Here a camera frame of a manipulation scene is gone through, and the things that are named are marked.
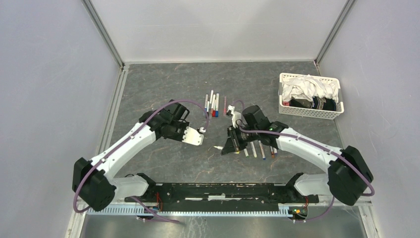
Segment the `white marker pale yellow cap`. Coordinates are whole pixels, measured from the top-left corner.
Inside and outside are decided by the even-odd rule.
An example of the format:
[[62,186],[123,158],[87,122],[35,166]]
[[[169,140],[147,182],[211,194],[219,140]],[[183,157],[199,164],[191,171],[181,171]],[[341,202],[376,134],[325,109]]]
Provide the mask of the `white marker pale yellow cap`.
[[257,156],[257,151],[256,151],[256,147],[255,147],[255,145],[254,145],[254,142],[253,142],[253,141],[252,141],[252,142],[250,142],[250,145],[251,145],[251,148],[252,148],[253,156],[254,156],[255,158],[257,158],[258,156]]

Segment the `white pen blue cap barcode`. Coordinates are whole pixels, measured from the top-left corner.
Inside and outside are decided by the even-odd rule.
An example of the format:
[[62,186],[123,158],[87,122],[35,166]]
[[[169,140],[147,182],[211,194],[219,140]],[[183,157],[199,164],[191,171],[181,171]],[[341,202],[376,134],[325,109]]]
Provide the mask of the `white pen blue cap barcode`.
[[258,141],[258,143],[259,143],[259,147],[260,147],[260,150],[261,150],[262,159],[263,160],[266,160],[266,156],[265,156],[263,144],[262,144],[262,142],[260,140]]

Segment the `pink pen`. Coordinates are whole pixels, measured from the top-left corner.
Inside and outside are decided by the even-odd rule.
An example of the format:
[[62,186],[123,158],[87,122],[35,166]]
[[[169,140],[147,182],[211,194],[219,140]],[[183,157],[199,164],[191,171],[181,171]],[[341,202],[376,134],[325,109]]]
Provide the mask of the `pink pen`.
[[227,96],[224,96],[224,104],[223,104],[223,115],[226,115],[227,111]]

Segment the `white marker brown cap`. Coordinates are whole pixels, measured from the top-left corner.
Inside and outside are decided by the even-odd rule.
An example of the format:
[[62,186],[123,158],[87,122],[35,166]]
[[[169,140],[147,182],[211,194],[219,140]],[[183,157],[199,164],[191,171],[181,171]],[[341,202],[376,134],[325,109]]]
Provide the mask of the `white marker brown cap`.
[[216,96],[216,94],[213,94],[211,105],[210,105],[210,115],[212,117],[215,116],[215,106],[216,106],[216,103],[217,103],[217,96]]

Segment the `white marker blue cap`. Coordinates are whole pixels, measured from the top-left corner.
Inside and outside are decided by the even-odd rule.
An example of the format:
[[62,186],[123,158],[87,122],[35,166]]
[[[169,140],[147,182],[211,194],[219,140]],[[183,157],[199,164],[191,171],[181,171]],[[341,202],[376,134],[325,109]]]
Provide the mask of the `white marker blue cap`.
[[215,106],[215,116],[214,117],[218,117],[218,109],[219,109],[219,93],[216,93],[217,96],[217,103]]

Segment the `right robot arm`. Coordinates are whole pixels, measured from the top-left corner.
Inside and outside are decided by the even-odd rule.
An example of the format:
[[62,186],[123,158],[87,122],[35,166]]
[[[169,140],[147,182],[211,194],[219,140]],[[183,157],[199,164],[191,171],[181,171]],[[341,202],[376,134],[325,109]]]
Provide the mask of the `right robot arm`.
[[374,196],[373,174],[357,148],[320,143],[282,122],[270,121],[257,105],[242,112],[229,105],[226,114],[231,117],[232,125],[227,128],[223,155],[243,151],[248,144],[258,141],[278,151],[292,153],[323,171],[321,174],[297,176],[286,188],[290,201],[299,202],[308,195],[332,195],[352,206],[362,196]]

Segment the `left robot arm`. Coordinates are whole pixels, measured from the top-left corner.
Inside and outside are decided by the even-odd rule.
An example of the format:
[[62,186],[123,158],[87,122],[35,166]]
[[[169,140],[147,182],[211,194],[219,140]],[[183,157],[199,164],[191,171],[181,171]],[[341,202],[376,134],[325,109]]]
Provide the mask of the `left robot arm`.
[[150,202],[156,189],[145,178],[134,175],[116,178],[116,173],[136,154],[160,138],[199,146],[204,140],[210,115],[205,113],[206,124],[191,128],[186,120],[190,111],[183,105],[185,100],[170,100],[154,111],[144,113],[130,131],[108,149],[86,160],[74,163],[72,190],[73,210],[83,213],[90,208],[105,209],[113,200],[137,196]]

